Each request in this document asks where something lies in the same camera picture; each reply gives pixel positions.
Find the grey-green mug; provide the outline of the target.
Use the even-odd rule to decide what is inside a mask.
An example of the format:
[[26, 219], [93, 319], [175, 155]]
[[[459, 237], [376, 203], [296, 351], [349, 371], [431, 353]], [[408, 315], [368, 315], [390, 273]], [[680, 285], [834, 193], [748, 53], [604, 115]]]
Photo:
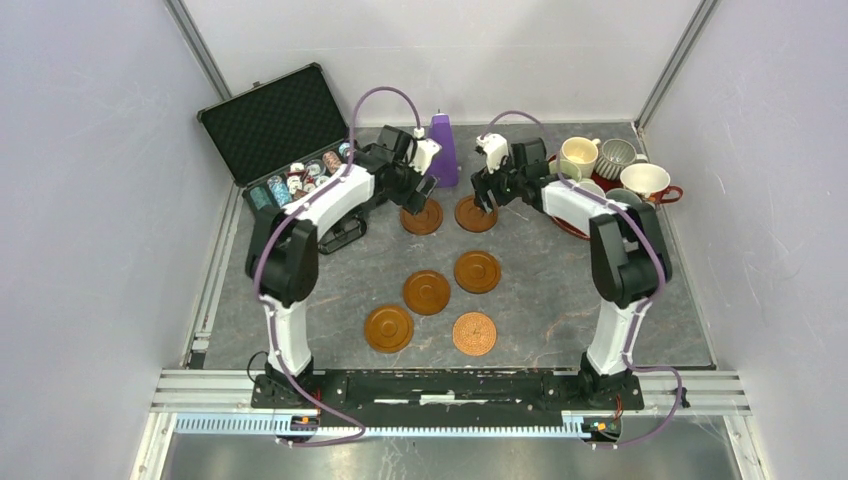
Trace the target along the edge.
[[606, 198], [628, 206], [638, 206], [644, 203], [643, 199], [636, 193], [625, 188], [614, 188], [606, 192]]

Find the orange-brown wooden coaster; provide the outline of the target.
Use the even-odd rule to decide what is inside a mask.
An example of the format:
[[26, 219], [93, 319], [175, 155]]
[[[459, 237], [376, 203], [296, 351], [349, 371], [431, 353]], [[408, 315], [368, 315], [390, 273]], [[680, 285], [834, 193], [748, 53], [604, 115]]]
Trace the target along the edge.
[[364, 337], [368, 345], [381, 353], [403, 350], [414, 335], [414, 321], [408, 311], [396, 304], [373, 310], [364, 322]]

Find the light green mug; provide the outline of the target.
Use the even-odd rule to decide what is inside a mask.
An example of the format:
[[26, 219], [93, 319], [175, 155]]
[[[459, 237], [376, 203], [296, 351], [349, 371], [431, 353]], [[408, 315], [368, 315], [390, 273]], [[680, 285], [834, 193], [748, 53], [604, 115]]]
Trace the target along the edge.
[[567, 160], [557, 160], [552, 162], [549, 166], [549, 170], [552, 175], [561, 174], [565, 178], [574, 182], [581, 181], [583, 177], [580, 168]]

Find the blue white mug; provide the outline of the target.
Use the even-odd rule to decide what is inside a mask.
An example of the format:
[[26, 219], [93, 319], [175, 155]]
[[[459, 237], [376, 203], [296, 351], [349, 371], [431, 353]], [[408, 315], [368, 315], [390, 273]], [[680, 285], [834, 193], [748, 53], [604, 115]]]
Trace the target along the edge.
[[579, 186], [586, 191], [591, 192], [594, 195], [604, 198], [606, 196], [604, 190], [594, 182], [591, 181], [581, 181]]

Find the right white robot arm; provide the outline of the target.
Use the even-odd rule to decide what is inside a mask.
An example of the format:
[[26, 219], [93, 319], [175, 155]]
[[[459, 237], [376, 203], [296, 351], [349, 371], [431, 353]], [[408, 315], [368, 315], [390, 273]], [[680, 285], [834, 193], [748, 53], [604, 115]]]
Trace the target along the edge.
[[577, 382], [580, 400], [602, 408], [618, 393], [614, 377], [632, 371], [633, 347], [643, 320], [671, 278], [655, 210], [609, 200], [550, 171], [540, 138], [509, 143], [494, 133], [476, 139], [484, 167], [471, 177], [474, 203], [485, 211], [522, 200], [589, 237], [590, 268], [602, 299], [594, 338]]

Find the red round tray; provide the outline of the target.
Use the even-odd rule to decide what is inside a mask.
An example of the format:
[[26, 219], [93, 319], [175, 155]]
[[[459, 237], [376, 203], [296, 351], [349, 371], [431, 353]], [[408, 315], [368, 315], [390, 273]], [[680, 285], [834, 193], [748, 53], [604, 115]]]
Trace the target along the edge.
[[583, 234], [589, 234], [590, 220], [601, 215], [630, 216], [646, 235], [662, 236], [657, 211], [647, 202], [626, 203], [612, 199], [607, 193], [598, 195], [585, 185], [567, 176], [563, 166], [567, 161], [552, 158], [548, 162], [551, 182], [541, 188], [542, 211], [558, 218]]

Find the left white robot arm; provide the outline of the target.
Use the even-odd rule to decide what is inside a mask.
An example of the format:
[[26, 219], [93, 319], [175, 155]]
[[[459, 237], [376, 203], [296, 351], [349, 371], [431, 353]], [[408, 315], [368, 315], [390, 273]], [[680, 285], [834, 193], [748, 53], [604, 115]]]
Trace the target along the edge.
[[313, 362], [305, 301], [319, 276], [320, 239], [375, 199], [420, 213], [436, 186], [429, 169], [441, 151], [421, 128], [407, 133], [385, 126], [371, 144], [342, 143], [335, 153], [341, 165], [315, 190], [282, 209], [258, 213], [246, 273], [265, 312], [269, 364], [282, 374], [275, 392], [288, 406], [302, 407], [314, 394], [313, 379], [303, 373]]

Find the brown wooden coaster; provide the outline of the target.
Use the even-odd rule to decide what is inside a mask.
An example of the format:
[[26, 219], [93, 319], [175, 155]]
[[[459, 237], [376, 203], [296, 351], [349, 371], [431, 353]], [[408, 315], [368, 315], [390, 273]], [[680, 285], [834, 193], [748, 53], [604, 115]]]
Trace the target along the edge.
[[458, 257], [454, 265], [454, 278], [465, 291], [484, 294], [492, 291], [501, 280], [498, 260], [486, 251], [468, 251]]
[[475, 197], [461, 198], [454, 209], [457, 224], [466, 231], [482, 233], [493, 228], [498, 220], [498, 210], [485, 211], [474, 203]]
[[428, 199], [423, 210], [418, 214], [410, 214], [401, 208], [399, 219], [401, 226], [409, 233], [418, 236], [436, 232], [443, 222], [444, 214], [441, 205], [433, 199]]
[[441, 312], [450, 301], [448, 280], [434, 270], [422, 270], [410, 275], [404, 282], [402, 296], [413, 312], [430, 316]]

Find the woven rattan coaster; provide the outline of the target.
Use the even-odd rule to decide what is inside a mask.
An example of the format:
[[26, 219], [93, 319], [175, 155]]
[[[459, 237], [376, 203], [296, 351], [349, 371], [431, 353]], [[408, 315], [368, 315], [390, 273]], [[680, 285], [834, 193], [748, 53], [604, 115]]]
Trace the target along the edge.
[[469, 356], [488, 354], [497, 341], [494, 321], [481, 312], [468, 312], [458, 317], [452, 330], [455, 347]]

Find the black poker chip case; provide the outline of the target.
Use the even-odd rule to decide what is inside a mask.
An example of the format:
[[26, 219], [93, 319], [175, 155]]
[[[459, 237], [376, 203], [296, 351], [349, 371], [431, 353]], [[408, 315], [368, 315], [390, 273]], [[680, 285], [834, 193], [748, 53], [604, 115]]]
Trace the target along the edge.
[[202, 109], [204, 127], [255, 214], [274, 209], [267, 180], [295, 162], [319, 160], [348, 138], [349, 125], [322, 66], [310, 63], [230, 100]]

